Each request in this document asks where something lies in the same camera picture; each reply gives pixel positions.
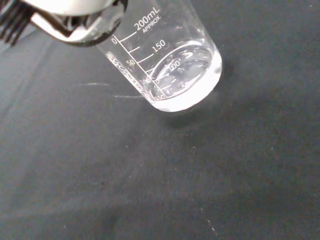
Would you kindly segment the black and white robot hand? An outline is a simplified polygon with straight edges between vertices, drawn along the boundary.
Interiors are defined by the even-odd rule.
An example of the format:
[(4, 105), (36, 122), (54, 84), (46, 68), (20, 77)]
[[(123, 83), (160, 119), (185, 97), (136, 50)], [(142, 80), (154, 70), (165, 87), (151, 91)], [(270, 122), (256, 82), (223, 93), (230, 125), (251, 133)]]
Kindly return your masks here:
[(115, 32), (126, 0), (2, 0), (0, 40), (14, 46), (28, 25), (67, 45), (87, 48)]

